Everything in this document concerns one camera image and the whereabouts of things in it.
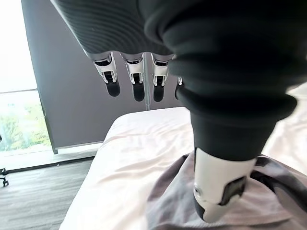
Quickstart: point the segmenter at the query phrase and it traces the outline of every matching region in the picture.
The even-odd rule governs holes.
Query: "window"
[[[51,150],[20,0],[0,1],[0,157]]]

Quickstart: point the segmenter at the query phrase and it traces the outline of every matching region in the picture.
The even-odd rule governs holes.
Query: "silver metal joint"
[[[117,81],[116,65],[112,52],[103,60],[95,60],[94,65],[106,84]]]
[[[169,61],[159,61],[157,60],[153,54],[152,56],[152,62],[153,62],[153,85],[161,85],[165,86],[167,76],[168,76],[168,62]]]
[[[178,85],[182,85],[182,77],[177,77]]]
[[[131,83],[134,85],[135,81],[138,81],[140,84],[142,84],[144,81],[145,74],[143,54],[138,57],[135,57],[135,59],[128,60],[125,57],[123,58],[125,60]]]

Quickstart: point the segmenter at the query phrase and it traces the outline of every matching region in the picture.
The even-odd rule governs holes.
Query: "robotic finger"
[[[124,58],[128,75],[132,83],[132,90],[134,99],[141,102],[145,97],[144,90],[144,58],[143,54],[125,55],[121,54]]]
[[[106,55],[105,59],[94,61],[94,65],[106,84],[110,96],[117,97],[120,93],[120,86],[117,79],[116,64],[113,53]]]
[[[162,58],[159,55],[151,54],[153,62],[153,99],[160,102],[164,96],[164,86],[168,77],[168,62],[172,55]]]

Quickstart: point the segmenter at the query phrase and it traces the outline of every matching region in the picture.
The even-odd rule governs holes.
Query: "gray wall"
[[[145,110],[144,101],[133,99],[118,53],[121,94],[113,98],[50,1],[23,0],[22,5],[37,87],[55,148],[102,141],[117,117]],[[151,109],[180,106],[175,87],[176,78],[170,78],[165,99],[152,100]]]

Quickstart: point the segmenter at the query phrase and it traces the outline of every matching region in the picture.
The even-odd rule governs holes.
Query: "white bedsheet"
[[[307,174],[307,85],[295,113],[280,122],[263,153]],[[193,150],[185,108],[118,118],[93,160],[60,230],[145,230],[145,202],[156,179]]]

